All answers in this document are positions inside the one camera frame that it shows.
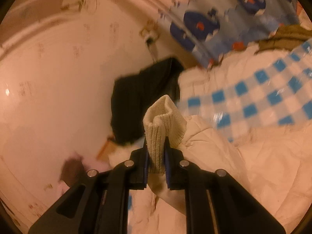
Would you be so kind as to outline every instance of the brown cloth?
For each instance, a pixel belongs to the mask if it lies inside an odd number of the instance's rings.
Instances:
[[[310,38],[312,38],[312,31],[300,25],[280,26],[273,37],[258,42],[258,52],[275,49],[292,51]]]

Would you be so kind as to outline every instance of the blue square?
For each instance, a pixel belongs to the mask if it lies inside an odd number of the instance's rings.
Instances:
[[[193,97],[193,98],[188,99],[188,107],[193,107],[193,106],[200,106],[199,97],[198,98]]]
[[[310,53],[312,51],[312,47],[311,47],[310,43],[307,41],[305,43],[303,43],[301,46],[305,50],[306,53]]]
[[[249,105],[244,108],[244,117],[249,118],[253,115],[256,115],[258,113],[257,107],[255,104]]]
[[[275,90],[273,91],[271,94],[269,94],[267,96],[269,102],[271,103],[271,105],[276,105],[280,102],[282,102],[282,97],[280,96],[280,94]]]
[[[287,117],[285,117],[285,118],[283,118],[283,119],[280,119],[280,120],[278,121],[278,123],[279,123],[280,125],[294,124],[294,120],[292,119],[291,116],[287,116]]]
[[[289,87],[293,90],[294,93],[299,91],[302,87],[302,84],[300,83],[299,79],[293,76],[291,80],[288,82]]]
[[[224,97],[224,91],[220,90],[220,91],[216,91],[213,93],[213,102],[214,103],[219,103],[225,100]]]
[[[312,119],[312,102],[309,101],[302,108],[305,111],[306,115],[308,116],[308,119]]]
[[[281,72],[286,68],[286,64],[283,60],[279,59],[273,63],[273,66],[276,68],[277,71]]]
[[[310,68],[303,70],[303,73],[305,73],[308,77],[312,78],[312,70]]]
[[[255,73],[255,78],[257,78],[260,84],[264,83],[265,81],[269,80],[268,75],[265,73],[264,70],[260,70]]]
[[[241,96],[248,92],[247,86],[244,82],[240,82],[235,85],[235,90],[238,96]]]
[[[289,55],[291,59],[293,59],[294,61],[300,61],[300,57],[295,54],[295,53],[292,53]]]
[[[224,114],[221,118],[221,120],[218,121],[217,123],[217,128],[223,128],[226,126],[229,126],[231,124],[231,118],[230,115]]]

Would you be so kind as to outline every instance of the metal rivet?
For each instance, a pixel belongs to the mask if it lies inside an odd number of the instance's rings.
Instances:
[[[88,176],[90,178],[95,177],[97,175],[97,170],[89,170],[88,171]]]
[[[187,167],[187,166],[190,165],[190,162],[188,162],[188,160],[182,160],[182,161],[180,161],[180,165],[181,165],[182,167]]]
[[[125,163],[124,163],[124,165],[126,166],[126,167],[131,167],[131,166],[133,166],[135,163],[132,161],[132,160],[127,160]]]
[[[223,169],[219,169],[216,171],[216,174],[219,176],[219,177],[225,177],[227,175],[227,172]]]

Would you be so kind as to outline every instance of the black garment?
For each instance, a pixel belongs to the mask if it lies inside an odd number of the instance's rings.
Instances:
[[[160,61],[138,75],[115,81],[111,98],[111,126],[118,144],[132,143],[144,135],[143,117],[163,95],[180,99],[179,74],[183,66],[175,59]]]

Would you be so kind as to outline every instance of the printed pattern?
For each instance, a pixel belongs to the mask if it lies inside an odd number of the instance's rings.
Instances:
[[[252,127],[312,119],[312,39],[235,85],[177,103],[184,116],[200,115],[233,141]]]
[[[298,24],[297,0],[172,0],[170,16],[160,11],[160,23],[210,68],[229,51],[267,38],[280,25]]]

